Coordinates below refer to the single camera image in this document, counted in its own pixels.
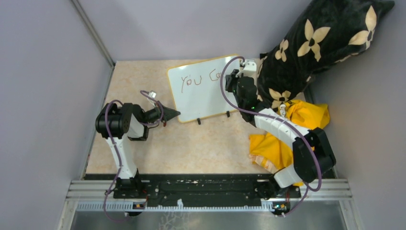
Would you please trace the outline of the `yellow framed whiteboard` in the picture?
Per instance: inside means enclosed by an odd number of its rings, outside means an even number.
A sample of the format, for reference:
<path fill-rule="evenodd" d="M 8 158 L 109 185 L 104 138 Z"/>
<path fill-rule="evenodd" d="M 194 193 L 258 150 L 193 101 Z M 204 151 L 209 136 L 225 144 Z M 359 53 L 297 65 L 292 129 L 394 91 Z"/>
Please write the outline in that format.
<path fill-rule="evenodd" d="M 212 58 L 168 69 L 167 77 L 181 123 L 234 112 L 220 89 L 226 64 L 236 55 Z"/>

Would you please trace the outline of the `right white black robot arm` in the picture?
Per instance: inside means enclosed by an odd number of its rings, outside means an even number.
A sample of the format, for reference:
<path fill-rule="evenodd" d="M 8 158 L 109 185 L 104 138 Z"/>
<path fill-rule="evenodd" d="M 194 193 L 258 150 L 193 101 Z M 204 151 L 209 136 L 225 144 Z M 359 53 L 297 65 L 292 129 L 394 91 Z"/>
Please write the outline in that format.
<path fill-rule="evenodd" d="M 274 135 L 293 152 L 293 162 L 271 176 L 270 193 L 283 197 L 295 183 L 320 180 L 337 162 L 324 130 L 309 129 L 282 118 L 257 99 L 253 78 L 237 74 L 237 69 L 231 74 L 221 74 L 222 94 L 231 93 L 236 100 L 232 103 L 226 99 L 226 102 L 240 112 L 245 122 Z"/>

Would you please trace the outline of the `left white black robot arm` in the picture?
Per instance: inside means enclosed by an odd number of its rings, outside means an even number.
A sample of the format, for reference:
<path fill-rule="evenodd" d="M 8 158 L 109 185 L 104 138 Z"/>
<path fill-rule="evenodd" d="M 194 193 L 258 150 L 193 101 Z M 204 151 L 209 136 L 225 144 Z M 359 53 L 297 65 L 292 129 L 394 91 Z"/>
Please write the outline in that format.
<path fill-rule="evenodd" d="M 153 126 L 166 124 L 179 115 L 179 111 L 163 105 L 148 111 L 132 103 L 105 105 L 95 120 L 95 128 L 109 145 L 117 167 L 108 193 L 113 193 L 113 197 L 118 199 L 141 198 L 146 193 L 130 143 L 146 141 Z"/>

